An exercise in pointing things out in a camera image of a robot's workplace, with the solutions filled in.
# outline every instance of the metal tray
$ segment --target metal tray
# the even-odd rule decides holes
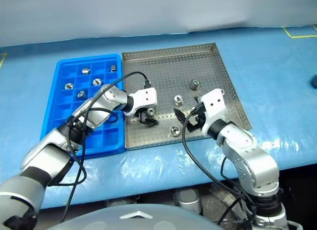
[[[133,71],[145,73],[158,94],[155,115],[159,121],[158,125],[147,127],[140,124],[137,118],[125,118],[125,147],[127,149],[181,142],[181,136],[173,137],[169,132],[170,127],[174,125],[182,128],[173,112],[173,109],[177,107],[174,104],[174,97],[178,94],[184,100],[180,110],[188,115],[190,109],[196,105],[195,96],[201,97],[213,89],[221,88],[225,92],[226,120],[233,121],[243,129],[252,127],[215,43],[124,52],[122,58],[124,75]],[[190,89],[192,79],[201,82],[196,91]],[[142,86],[143,79],[139,76],[131,76],[125,81],[126,90],[131,93],[141,89]],[[191,134],[187,133],[186,137],[204,138],[200,130]]]

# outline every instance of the blue plastic tray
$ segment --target blue plastic tray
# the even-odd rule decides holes
[[[117,72],[110,72],[111,65],[116,65]],[[83,68],[90,68],[90,74],[83,75]],[[80,91],[85,91],[90,98],[103,84],[112,83],[120,77],[122,77],[122,62],[118,54],[65,59],[58,62],[44,117],[41,139],[53,128],[65,122],[72,112],[84,102],[84,99],[77,98]],[[95,78],[100,78],[103,81],[102,85],[93,86],[92,82]],[[74,84],[74,88],[65,90],[64,86],[67,83]],[[118,83],[117,87],[123,89],[123,82]],[[123,113],[116,111],[116,114],[119,117],[117,122],[113,124],[105,122],[87,138],[86,158],[111,155],[125,150]]]

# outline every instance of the blue tablecloth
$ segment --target blue tablecloth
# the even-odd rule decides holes
[[[317,162],[317,38],[292,39],[281,28],[230,29],[185,35],[101,38],[5,47],[0,68],[0,182],[19,172],[39,141],[56,63],[61,59],[216,42],[253,125],[252,133],[280,169]],[[213,139],[192,141],[197,159],[220,178],[221,150]],[[72,203],[85,203],[210,180],[182,144],[89,159],[87,180]],[[65,180],[75,179],[74,164]],[[230,162],[225,172],[237,174]],[[48,187],[43,208],[64,205],[70,187]]]

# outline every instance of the yellow tape line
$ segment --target yellow tape line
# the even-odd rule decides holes
[[[5,57],[8,55],[8,53],[0,53],[0,55],[2,56],[2,59],[1,59],[1,61],[0,61],[0,68],[1,68],[2,65],[3,65],[4,59],[5,59]]]
[[[286,32],[286,34],[287,34],[290,38],[292,38],[292,39],[314,38],[314,37],[317,38],[317,35],[293,36],[293,35],[291,35],[291,34],[288,32],[288,30],[287,30],[284,26],[282,26],[282,28],[283,28],[283,30]]]

